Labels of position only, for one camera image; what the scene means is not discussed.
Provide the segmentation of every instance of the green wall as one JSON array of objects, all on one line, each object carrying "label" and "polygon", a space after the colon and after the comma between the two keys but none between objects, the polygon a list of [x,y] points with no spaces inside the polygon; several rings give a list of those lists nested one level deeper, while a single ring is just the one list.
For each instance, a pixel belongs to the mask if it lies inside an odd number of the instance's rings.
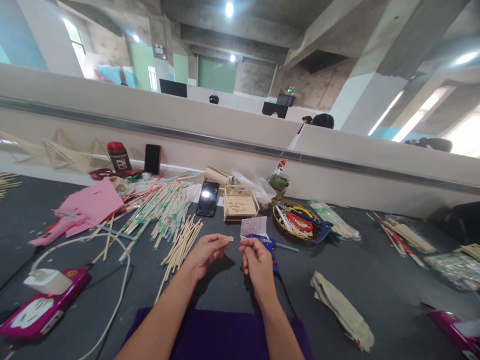
[{"label": "green wall", "polygon": [[140,83],[138,84],[138,88],[151,91],[148,67],[155,67],[152,48],[143,44],[129,42],[128,51],[130,52],[133,72],[138,79],[137,82]]},{"label": "green wall", "polygon": [[237,63],[198,59],[198,86],[202,88],[234,93]]},{"label": "green wall", "polygon": [[180,54],[173,54],[173,70],[175,70],[175,81],[177,83],[189,83],[189,57]]}]

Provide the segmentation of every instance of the pink paper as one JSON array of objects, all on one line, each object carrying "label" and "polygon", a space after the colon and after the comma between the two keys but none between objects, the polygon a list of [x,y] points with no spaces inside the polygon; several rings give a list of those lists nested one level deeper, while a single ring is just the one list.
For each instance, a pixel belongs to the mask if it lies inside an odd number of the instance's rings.
[{"label": "pink paper", "polygon": [[[114,186],[109,179],[105,178],[95,185],[70,195],[58,210],[69,215],[85,215],[90,223],[100,224],[107,216],[116,212],[123,205],[124,202]],[[90,223],[85,222],[72,226],[66,231],[66,237],[90,229],[92,227]]]}]

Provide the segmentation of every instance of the wooden box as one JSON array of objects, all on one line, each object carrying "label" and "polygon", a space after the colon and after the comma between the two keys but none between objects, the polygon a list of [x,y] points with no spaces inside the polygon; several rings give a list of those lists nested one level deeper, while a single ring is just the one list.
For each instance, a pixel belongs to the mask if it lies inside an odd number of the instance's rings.
[{"label": "wooden box", "polygon": [[245,185],[226,185],[223,193],[223,221],[239,222],[255,218],[259,213],[259,203],[254,188]]}]

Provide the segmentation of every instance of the white charging cable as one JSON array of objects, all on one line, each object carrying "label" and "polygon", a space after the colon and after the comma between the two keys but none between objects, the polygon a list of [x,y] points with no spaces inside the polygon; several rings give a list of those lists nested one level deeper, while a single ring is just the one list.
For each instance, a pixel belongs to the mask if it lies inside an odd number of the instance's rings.
[{"label": "white charging cable", "polygon": [[[45,259],[48,254],[50,254],[51,252],[53,252],[54,250],[56,250],[56,249],[58,249],[62,246],[65,246],[65,245],[68,245],[68,244],[73,244],[73,243],[76,243],[76,242],[85,241],[85,240],[91,240],[92,238],[96,238],[96,237],[100,237],[100,236],[108,236],[108,235],[109,235],[108,233],[99,233],[99,234],[96,234],[94,236],[89,235],[89,236],[79,237],[79,238],[76,238],[76,239],[73,239],[73,240],[62,242],[61,244],[58,244],[57,246],[52,247],[50,250],[48,250],[42,256],[40,256],[37,259],[37,261],[35,261],[33,263],[33,265],[31,266],[31,272],[37,271],[37,266],[40,264],[40,262],[43,259]],[[123,284],[121,285],[120,297],[118,299],[118,302],[116,303],[115,310],[113,310],[113,314],[111,315],[111,318],[108,321],[108,324],[106,325],[105,330],[103,331],[103,334],[100,336],[100,339],[98,339],[98,342],[95,344],[95,346],[89,352],[87,352],[84,356],[82,356],[78,360],[85,360],[86,358],[88,358],[90,356],[90,354],[93,353],[95,351],[95,349],[100,345],[100,343],[104,339],[105,335],[109,331],[110,326],[112,325],[112,322],[114,321],[115,315],[117,314],[117,311],[119,310],[120,303],[122,302],[122,298],[124,297],[125,285],[127,284],[127,275],[129,273],[129,267],[130,267],[130,254],[127,251],[127,248],[125,247],[125,245],[119,240],[119,238],[116,235],[110,234],[110,236],[112,238],[114,238],[117,243],[120,244],[121,248],[123,249],[123,251],[126,254],[126,269],[125,269],[125,275],[123,276]]]}]

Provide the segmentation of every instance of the computer monitor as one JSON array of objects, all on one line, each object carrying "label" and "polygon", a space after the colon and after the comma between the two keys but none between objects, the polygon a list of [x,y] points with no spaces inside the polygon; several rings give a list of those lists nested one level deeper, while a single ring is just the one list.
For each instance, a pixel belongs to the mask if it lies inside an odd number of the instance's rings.
[{"label": "computer monitor", "polygon": [[279,118],[285,119],[288,109],[288,106],[265,101],[263,103],[263,109],[261,110],[261,113],[268,116],[272,116],[273,113],[277,113]]},{"label": "computer monitor", "polygon": [[160,91],[162,94],[187,97],[187,85],[181,82],[160,79]]},{"label": "computer monitor", "polygon": [[278,105],[285,105],[291,107],[294,104],[295,96],[280,94],[276,99]]}]

